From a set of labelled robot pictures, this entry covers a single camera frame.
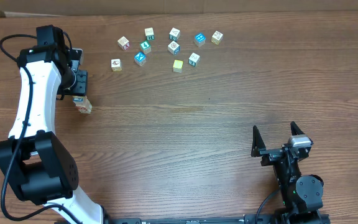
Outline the cream block green R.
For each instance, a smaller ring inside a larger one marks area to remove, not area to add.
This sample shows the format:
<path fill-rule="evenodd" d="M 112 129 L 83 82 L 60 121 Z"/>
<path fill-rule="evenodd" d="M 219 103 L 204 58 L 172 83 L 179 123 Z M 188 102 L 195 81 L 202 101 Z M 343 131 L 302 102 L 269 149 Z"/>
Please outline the cream block green R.
<path fill-rule="evenodd" d="M 74 104 L 79 110 L 91 110 L 92 109 L 92 105 L 88 100 L 75 101 Z"/>

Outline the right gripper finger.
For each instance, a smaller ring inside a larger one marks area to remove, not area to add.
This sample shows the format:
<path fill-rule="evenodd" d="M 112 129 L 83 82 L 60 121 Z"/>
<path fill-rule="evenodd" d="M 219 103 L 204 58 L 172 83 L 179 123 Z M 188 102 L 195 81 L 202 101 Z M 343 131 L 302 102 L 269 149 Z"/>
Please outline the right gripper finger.
<path fill-rule="evenodd" d="M 266 147 L 264 141 L 260 135 L 259 129 L 256 125 L 252 128 L 252 149 L 251 156 L 252 157 L 260 157 L 261 152 L 265 151 Z"/>
<path fill-rule="evenodd" d="M 303 135 L 304 132 L 298 127 L 298 125 L 292 121 L 290 123 L 290 128 L 291 128 L 291 135 L 292 136 L 296 136 L 296 135 Z"/>

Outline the cream block red edge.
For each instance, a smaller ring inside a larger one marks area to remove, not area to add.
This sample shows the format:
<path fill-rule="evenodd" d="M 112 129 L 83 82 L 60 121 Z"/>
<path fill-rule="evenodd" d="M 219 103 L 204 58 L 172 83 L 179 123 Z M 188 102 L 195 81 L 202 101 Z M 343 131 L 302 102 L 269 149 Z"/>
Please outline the cream block red edge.
<path fill-rule="evenodd" d="M 80 113 L 90 114 L 92 110 L 92 106 L 88 106 L 88 107 L 79 106 L 77 107 L 77 109 Z"/>

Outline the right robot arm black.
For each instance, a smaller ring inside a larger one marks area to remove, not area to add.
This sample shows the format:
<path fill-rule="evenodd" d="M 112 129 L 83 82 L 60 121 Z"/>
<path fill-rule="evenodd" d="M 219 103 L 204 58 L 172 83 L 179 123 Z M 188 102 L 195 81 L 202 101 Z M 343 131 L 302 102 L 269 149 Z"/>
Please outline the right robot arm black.
<path fill-rule="evenodd" d="M 283 208 L 271 215 L 270 223 L 326 223 L 319 209 L 323 207 L 324 182 L 318 175 L 302 175 L 298 163 L 309 156 L 313 141 L 295 122 L 290 123 L 291 136 L 280 148 L 267 149 L 257 126 L 252 129 L 252 157 L 260 157 L 262 166 L 272 166 L 278 181 L 278 189 L 260 205 L 255 215 L 258 222 L 264 205 L 281 193 Z"/>

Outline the blue P block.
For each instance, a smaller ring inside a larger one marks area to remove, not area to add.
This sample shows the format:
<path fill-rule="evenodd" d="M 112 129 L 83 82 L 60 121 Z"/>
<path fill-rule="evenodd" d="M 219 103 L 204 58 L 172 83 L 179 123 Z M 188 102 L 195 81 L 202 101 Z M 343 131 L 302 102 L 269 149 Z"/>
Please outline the blue P block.
<path fill-rule="evenodd" d="M 73 96 L 73 102 L 76 106 L 86 106 L 88 99 L 86 96 Z"/>

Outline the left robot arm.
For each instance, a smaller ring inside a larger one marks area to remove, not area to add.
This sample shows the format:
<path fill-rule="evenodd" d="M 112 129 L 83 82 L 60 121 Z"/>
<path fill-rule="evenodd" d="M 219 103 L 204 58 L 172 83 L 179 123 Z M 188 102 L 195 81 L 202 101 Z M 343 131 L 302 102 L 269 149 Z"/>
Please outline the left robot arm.
<path fill-rule="evenodd" d="M 107 211 L 80 187 L 76 162 L 55 134 L 58 100 L 72 96 L 80 112 L 92 109 L 86 96 L 88 73 L 80 68 L 83 51 L 52 25 L 38 27 L 34 39 L 35 46 L 14 58 L 21 94 L 8 139 L 0 141 L 2 190 L 12 189 L 38 212 L 58 212 L 67 223 L 110 223 Z"/>

